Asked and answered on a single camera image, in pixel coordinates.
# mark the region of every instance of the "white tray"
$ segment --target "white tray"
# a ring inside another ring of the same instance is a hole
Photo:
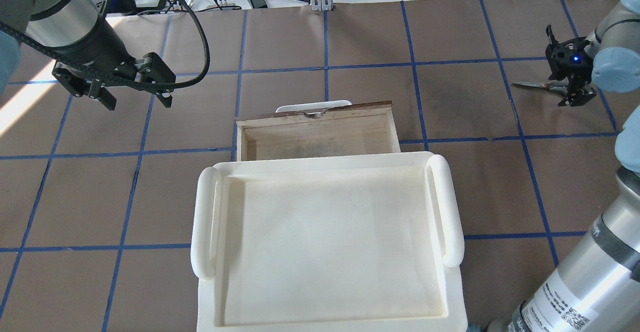
[[[200,175],[198,332],[462,332],[449,166],[430,152],[219,163]]]

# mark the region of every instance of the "white sticker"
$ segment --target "white sticker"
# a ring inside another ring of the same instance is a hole
[[[534,332],[576,332],[598,313],[583,305],[555,270],[522,309],[522,316]]]

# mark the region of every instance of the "tray handle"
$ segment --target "tray handle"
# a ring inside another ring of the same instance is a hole
[[[291,104],[290,106],[281,106],[276,109],[276,113],[280,112],[297,112],[297,111],[306,111],[309,109],[327,109],[327,108],[336,108],[343,106],[350,106],[352,103],[350,101],[328,101],[328,102],[318,102],[318,103],[305,103],[305,104]]]
[[[190,252],[191,267],[200,279],[212,279],[216,274],[213,217],[217,213],[221,186],[222,175],[217,169],[210,166],[202,171],[198,179]]]
[[[438,154],[427,160],[427,170],[433,175],[438,210],[442,221],[444,253],[442,263],[448,268],[456,268],[462,263],[465,254],[465,238],[462,234],[458,203],[453,189],[451,170],[443,156]]]

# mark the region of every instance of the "wooden edge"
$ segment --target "wooden edge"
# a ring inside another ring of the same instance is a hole
[[[382,101],[382,102],[372,102],[372,103],[360,103],[360,104],[352,104],[350,106],[342,106],[342,107],[334,107],[327,108],[325,111],[355,111],[359,109],[376,109],[376,108],[389,108],[391,106],[391,101]],[[267,119],[267,118],[281,118],[281,117],[292,117],[296,115],[304,115],[304,112],[301,111],[292,111],[292,112],[280,112],[280,113],[268,113],[263,115],[256,115],[251,118],[236,118],[236,122],[246,122],[249,120],[258,120],[258,119]]]

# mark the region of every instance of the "blue plastic cap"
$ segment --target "blue plastic cap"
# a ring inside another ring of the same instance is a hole
[[[0,95],[20,63],[20,46],[13,37],[0,32]]]
[[[607,92],[631,92],[640,88],[640,54],[631,49],[611,47],[593,60],[591,79]]]
[[[622,126],[615,140],[615,156],[626,169],[640,173],[640,107]]]
[[[628,10],[640,15],[640,0],[620,0],[620,3]]]

